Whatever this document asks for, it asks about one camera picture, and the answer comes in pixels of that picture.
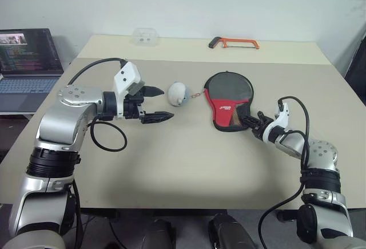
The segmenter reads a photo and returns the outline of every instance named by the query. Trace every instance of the paddle logo text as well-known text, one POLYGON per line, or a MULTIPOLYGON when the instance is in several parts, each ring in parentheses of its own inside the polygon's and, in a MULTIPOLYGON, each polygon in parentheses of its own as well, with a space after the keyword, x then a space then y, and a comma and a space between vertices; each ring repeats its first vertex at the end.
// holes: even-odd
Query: paddle logo text
POLYGON ((220 110, 231 110, 231 106, 221 106, 220 110))

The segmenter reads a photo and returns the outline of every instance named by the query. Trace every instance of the laptop screen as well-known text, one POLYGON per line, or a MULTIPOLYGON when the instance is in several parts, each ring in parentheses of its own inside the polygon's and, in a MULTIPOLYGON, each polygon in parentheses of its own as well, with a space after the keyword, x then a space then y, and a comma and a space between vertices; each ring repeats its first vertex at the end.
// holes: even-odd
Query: laptop screen
POLYGON ((50 30, 0 30, 0 70, 3 75, 63 73, 50 30))

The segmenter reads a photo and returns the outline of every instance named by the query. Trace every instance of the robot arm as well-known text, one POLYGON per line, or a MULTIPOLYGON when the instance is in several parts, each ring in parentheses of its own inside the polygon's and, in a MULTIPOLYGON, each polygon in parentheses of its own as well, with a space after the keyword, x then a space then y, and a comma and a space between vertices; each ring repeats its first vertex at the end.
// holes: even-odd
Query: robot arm
MULTIPOLYGON (((241 122, 252 128, 256 138, 301 159, 307 145, 303 135, 291 132, 288 117, 288 104, 280 103, 275 120, 258 112, 258 118, 243 117, 241 122)), ((309 159, 300 177, 305 189, 301 197, 304 205, 297 216, 297 235, 314 248, 366 248, 365 241, 353 238, 345 197, 340 191, 336 147, 314 139, 308 140, 308 146, 309 159)))
POLYGON ((173 114, 148 114, 141 104, 144 96, 163 93, 144 86, 131 62, 114 77, 114 92, 72 84, 61 89, 39 124, 34 150, 11 210, 9 231, 14 238, 4 249, 65 248, 61 235, 74 222, 77 199, 71 185, 89 122, 96 117, 138 118, 143 124, 162 122, 173 114))

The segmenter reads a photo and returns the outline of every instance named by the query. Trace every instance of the beige table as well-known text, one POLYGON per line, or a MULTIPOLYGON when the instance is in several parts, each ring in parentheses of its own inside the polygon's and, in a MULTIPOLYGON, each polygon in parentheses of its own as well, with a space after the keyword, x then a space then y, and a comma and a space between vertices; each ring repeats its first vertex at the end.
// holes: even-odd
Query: beige table
MULTIPOLYGON (((189 56, 187 43, 185 56, 181 54, 176 59, 181 61, 171 61, 171 53, 164 58, 167 45, 172 52, 182 52, 182 49, 173 47, 175 40, 162 39, 160 46, 165 48, 162 50, 160 46, 134 47, 129 45, 126 37, 93 37, 80 58, 67 68, 0 165, 0 202, 11 203, 15 198, 39 121, 54 102, 57 90, 75 72, 95 60, 82 56, 94 55, 95 58, 132 58, 146 84, 163 90, 167 90, 173 82, 181 81, 190 87, 192 93, 196 93, 217 72, 230 70, 243 74, 254 86, 253 114, 261 110, 273 116, 279 97, 299 97, 310 113, 311 136, 328 140, 339 150, 338 168, 348 207, 366 207, 366 109, 316 45, 278 43, 299 50, 298 64, 295 57, 291 58, 292 61, 286 57, 284 60, 287 62, 281 63, 281 55, 284 56, 285 51, 281 54, 272 52, 276 64, 263 62, 270 59, 271 53, 266 52, 265 48, 263 57, 259 53, 261 49, 258 53, 253 53, 254 50, 244 50, 242 53, 235 50, 235 59, 218 48, 212 53, 221 62, 202 62, 207 40, 190 40, 196 44, 191 50, 196 54, 189 56), (104 41, 105 38, 110 39, 110 44, 104 41), (119 48, 111 51, 110 47, 116 45, 119 48), (136 60, 138 52, 144 60, 136 60), (227 55, 229 62, 222 62, 223 56, 227 55), (245 56, 251 60, 250 63, 241 61, 245 56), (262 59, 262 62, 255 62, 253 56, 262 59)), ((271 48, 271 45, 276 48, 276 42, 267 43, 266 48, 271 48)), ((77 83, 110 90, 117 70, 117 63, 102 64, 88 70, 77 83)), ((298 188, 298 160, 278 151, 273 145, 265 145, 250 131, 217 131, 212 124, 210 107, 203 96, 190 100, 180 108, 170 106, 166 96, 146 98, 144 109, 147 112, 166 110, 175 116, 153 125, 142 125, 138 120, 116 121, 128 137, 128 147, 120 153, 100 150, 92 143, 90 135, 86 135, 80 153, 82 161, 75 169, 83 207, 259 209, 285 199, 298 188)), ((303 129, 302 110, 294 102, 290 103, 290 110, 291 126, 303 129)), ((105 126, 96 127, 96 136, 109 147, 117 147, 121 143, 117 132, 105 126)), ((299 204, 300 200, 297 199, 287 208, 298 208, 299 204)))

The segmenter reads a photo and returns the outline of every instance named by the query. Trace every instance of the floor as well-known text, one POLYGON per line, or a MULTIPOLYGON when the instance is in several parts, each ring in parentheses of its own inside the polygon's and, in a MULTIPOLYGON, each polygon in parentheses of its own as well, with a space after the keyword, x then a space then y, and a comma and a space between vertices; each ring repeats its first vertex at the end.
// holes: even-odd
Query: floor
MULTIPOLYGON (((0 118, 0 154, 6 153, 26 123, 27 121, 21 118, 0 118)), ((11 205, 9 204, 0 207, 0 248, 9 239, 7 221, 10 210, 11 205)), ((141 210, 119 210, 119 213, 119 219, 112 222, 117 236, 128 249, 140 248, 147 227, 156 217, 141 210)), ((263 248, 257 233, 257 223, 262 213, 262 210, 228 210, 228 214, 232 215, 248 231, 258 248, 263 248)), ((351 211, 350 216, 354 236, 366 240, 366 212, 351 211)), ((171 222, 176 228, 177 249, 211 249, 207 232, 207 223, 212 218, 211 216, 160 216, 159 218, 171 222)), ((82 248, 102 249, 108 243, 116 242, 107 219, 86 215, 83 215, 82 219, 86 228, 82 248)), ((298 239, 296 222, 279 222, 275 214, 270 214, 265 219, 262 232, 268 248, 309 248, 307 244, 298 239)), ((63 238, 66 248, 73 248, 75 228, 71 229, 63 238)))

